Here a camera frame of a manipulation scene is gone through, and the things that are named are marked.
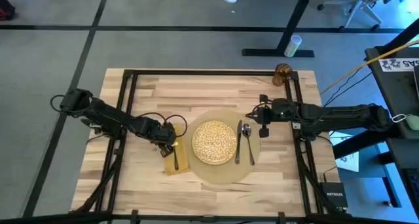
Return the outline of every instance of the round placemat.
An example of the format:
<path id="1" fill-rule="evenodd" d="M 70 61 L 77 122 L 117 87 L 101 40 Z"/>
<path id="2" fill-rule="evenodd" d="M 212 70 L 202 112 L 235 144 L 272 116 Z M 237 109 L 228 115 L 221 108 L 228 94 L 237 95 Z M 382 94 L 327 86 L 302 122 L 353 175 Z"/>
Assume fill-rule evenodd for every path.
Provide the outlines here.
<path id="1" fill-rule="evenodd" d="M 237 139 L 231 127 L 221 121 L 202 123 L 192 137 L 195 155 L 206 164 L 227 162 L 236 152 Z"/>
<path id="2" fill-rule="evenodd" d="M 187 151 L 189 166 L 199 178 L 213 184 L 230 184 L 240 181 L 251 172 L 254 166 L 250 165 L 249 146 L 247 145 L 247 139 L 243 135 L 241 136 L 240 140 L 239 164 L 234 162 L 234 157 L 236 156 L 235 152 L 232 158 L 230 158 L 225 163 L 219 165 L 206 164 L 195 155 L 192 148 L 193 135 L 199 126 L 205 122 L 223 122 L 228 127 L 230 127 L 233 130 L 234 135 L 236 135 L 237 124 L 240 120 L 242 120 L 243 124 L 248 123 L 252 128 L 253 133 L 249 137 L 249 140 L 253 158 L 255 159 L 256 163 L 254 166 L 257 166 L 257 161 L 261 151 L 259 135 L 257 133 L 260 129 L 260 125 L 251 119 L 247 119 L 244 115 L 234 111 L 224 109 L 212 110 L 200 115 L 190 125 L 188 125 L 188 131 L 185 134 L 184 143 Z"/>

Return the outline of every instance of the black box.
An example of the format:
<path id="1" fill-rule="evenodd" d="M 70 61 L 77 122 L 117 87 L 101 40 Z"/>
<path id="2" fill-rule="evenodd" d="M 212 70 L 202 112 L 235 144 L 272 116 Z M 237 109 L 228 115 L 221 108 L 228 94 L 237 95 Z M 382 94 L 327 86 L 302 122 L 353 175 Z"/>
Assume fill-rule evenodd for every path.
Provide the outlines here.
<path id="1" fill-rule="evenodd" d="M 322 182 L 320 185 L 330 202 L 332 202 L 339 210 L 346 212 L 348 209 L 348 202 L 346 201 L 343 183 Z"/>

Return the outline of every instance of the table leg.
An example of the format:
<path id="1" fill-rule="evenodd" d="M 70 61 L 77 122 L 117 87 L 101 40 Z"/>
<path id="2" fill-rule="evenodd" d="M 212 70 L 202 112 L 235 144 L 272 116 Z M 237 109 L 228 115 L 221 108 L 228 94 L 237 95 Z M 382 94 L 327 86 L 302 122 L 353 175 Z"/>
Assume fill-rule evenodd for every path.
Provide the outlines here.
<path id="1" fill-rule="evenodd" d="M 335 159 L 340 159 L 363 148 L 382 142 L 386 138 L 394 138 L 397 136 L 399 136 L 399 131 L 395 124 L 385 132 L 367 130 L 333 146 L 333 153 L 335 154 Z"/>
<path id="2" fill-rule="evenodd" d="M 243 49 L 242 55 L 243 56 L 278 56 L 284 57 L 283 53 L 285 48 L 291 40 L 291 36 L 293 35 L 295 28 L 300 22 L 304 11 L 308 5 L 309 0 L 299 0 L 297 5 L 294 8 L 293 14 L 291 15 L 287 27 L 283 32 L 282 38 L 280 43 L 276 47 L 276 49 Z M 294 54 L 294 57 L 314 57 L 313 50 L 297 50 Z"/>
<path id="3" fill-rule="evenodd" d="M 387 176 L 383 177 L 382 181 L 384 182 L 384 186 L 386 187 L 387 194 L 390 199 L 389 204 L 391 204 L 393 208 L 401 208 L 401 203 L 400 203 L 399 197 L 397 196 L 393 183 L 390 181 L 390 179 Z"/>
<path id="4" fill-rule="evenodd" d="M 404 31 L 402 31 L 397 37 L 395 37 L 392 41 L 382 47 L 375 47 L 379 51 L 380 54 L 384 54 L 386 52 L 391 51 L 394 48 L 400 47 L 410 40 L 412 40 L 416 35 L 419 34 L 419 18 L 414 21 L 409 27 L 407 27 Z"/>
<path id="5" fill-rule="evenodd" d="M 394 162 L 392 154 L 390 152 L 385 152 L 385 153 L 379 154 L 377 157 L 378 157 L 380 163 L 383 164 L 383 165 Z"/>

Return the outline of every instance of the electronic device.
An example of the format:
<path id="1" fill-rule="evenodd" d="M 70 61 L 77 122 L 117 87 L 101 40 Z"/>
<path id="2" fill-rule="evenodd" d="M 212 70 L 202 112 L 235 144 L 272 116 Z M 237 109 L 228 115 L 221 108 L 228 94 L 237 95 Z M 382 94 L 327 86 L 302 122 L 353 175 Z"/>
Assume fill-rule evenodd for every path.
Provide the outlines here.
<path id="1" fill-rule="evenodd" d="M 259 130 L 262 138 L 269 136 L 266 126 L 271 122 L 291 121 L 293 127 L 301 129 L 301 136 L 307 140 L 315 140 L 320 132 L 330 130 L 363 127 L 372 131 L 385 131 L 392 124 L 388 110 L 375 104 L 320 107 L 282 98 L 269 100 L 266 95 L 260 95 L 259 102 L 246 117 L 262 125 Z"/>
<path id="2" fill-rule="evenodd" d="M 346 212 L 348 209 L 348 202 L 346 201 L 343 183 L 321 182 L 320 186 L 326 193 L 327 198 L 337 207 L 337 209 Z"/>
<path id="3" fill-rule="evenodd" d="M 69 91 L 64 96 L 60 109 L 60 112 L 75 118 L 86 117 L 87 119 L 82 119 L 82 122 L 94 128 L 97 133 L 102 132 L 110 138 L 119 140 L 121 130 L 126 128 L 136 136 L 157 145 L 163 157 L 173 153 L 172 145 L 176 139 L 175 128 L 166 119 L 163 124 L 160 124 L 149 117 L 131 116 L 93 97 L 88 90 L 81 89 Z"/>

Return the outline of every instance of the wooden table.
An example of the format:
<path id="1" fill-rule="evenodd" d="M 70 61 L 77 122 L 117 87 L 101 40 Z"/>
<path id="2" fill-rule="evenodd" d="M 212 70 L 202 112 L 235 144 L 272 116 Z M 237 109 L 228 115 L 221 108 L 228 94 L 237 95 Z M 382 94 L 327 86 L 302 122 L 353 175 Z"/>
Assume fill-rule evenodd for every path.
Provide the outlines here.
<path id="1" fill-rule="evenodd" d="M 100 98 L 110 105 L 116 106 L 123 72 L 106 72 Z M 299 71 L 299 76 L 304 102 L 320 105 L 314 72 Z M 210 109 L 249 113 L 259 103 L 259 94 L 267 94 L 270 99 L 286 98 L 285 87 L 274 86 L 271 80 L 265 76 L 140 75 L 132 115 L 157 111 L 165 117 L 180 114 L 192 122 Z M 175 118 L 172 122 L 182 123 Z M 139 214 L 158 215 L 277 216 L 285 212 L 286 216 L 305 216 L 291 125 L 276 122 L 269 128 L 270 136 L 261 139 L 259 162 L 252 173 L 230 185 L 206 183 L 193 172 L 166 176 L 157 147 L 129 133 L 114 213 L 130 214 L 137 209 Z M 108 141 L 100 138 L 87 145 L 72 209 L 79 207 L 100 182 Z M 318 179 L 322 181 L 322 173 L 336 166 L 333 150 L 322 138 L 313 141 L 312 148 Z M 328 172 L 327 179 L 339 182 L 337 169 Z M 310 185 L 308 190 L 315 212 Z"/>

